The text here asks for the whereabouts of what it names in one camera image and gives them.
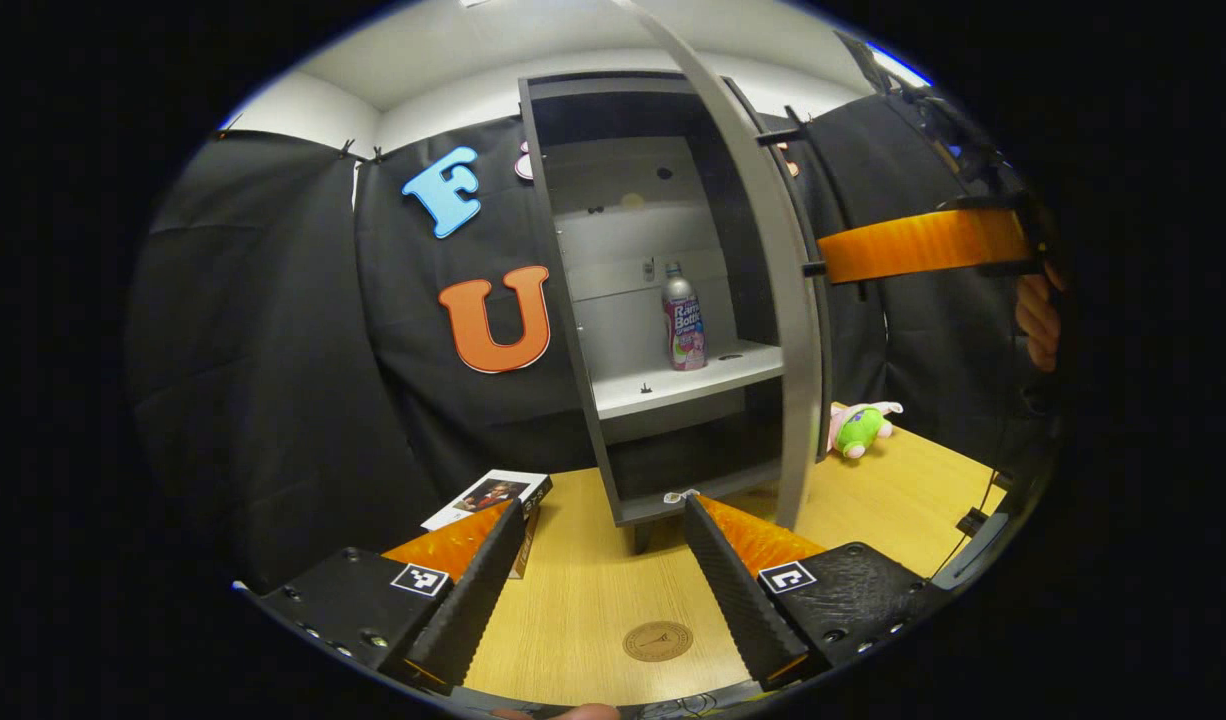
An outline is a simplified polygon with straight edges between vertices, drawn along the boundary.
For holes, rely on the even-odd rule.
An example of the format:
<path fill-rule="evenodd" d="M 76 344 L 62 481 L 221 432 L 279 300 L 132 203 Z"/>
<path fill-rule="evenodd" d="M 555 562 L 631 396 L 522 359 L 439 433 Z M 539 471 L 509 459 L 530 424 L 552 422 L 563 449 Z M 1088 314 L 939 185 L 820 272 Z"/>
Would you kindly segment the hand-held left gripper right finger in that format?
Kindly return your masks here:
<path fill-rule="evenodd" d="M 855 665 L 953 599 L 868 545 L 825 550 L 706 496 L 683 498 L 683 537 L 765 691 Z"/>

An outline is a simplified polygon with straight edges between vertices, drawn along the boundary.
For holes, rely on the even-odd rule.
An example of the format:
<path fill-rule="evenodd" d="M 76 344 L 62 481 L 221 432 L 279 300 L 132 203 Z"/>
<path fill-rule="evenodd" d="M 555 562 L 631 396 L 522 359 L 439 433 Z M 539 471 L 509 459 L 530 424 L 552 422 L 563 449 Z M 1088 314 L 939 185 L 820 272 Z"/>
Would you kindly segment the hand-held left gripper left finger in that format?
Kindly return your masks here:
<path fill-rule="evenodd" d="M 520 500 L 497 503 L 390 553 L 340 550 L 256 603 L 348 664 L 449 694 L 465 682 L 525 530 Z"/>

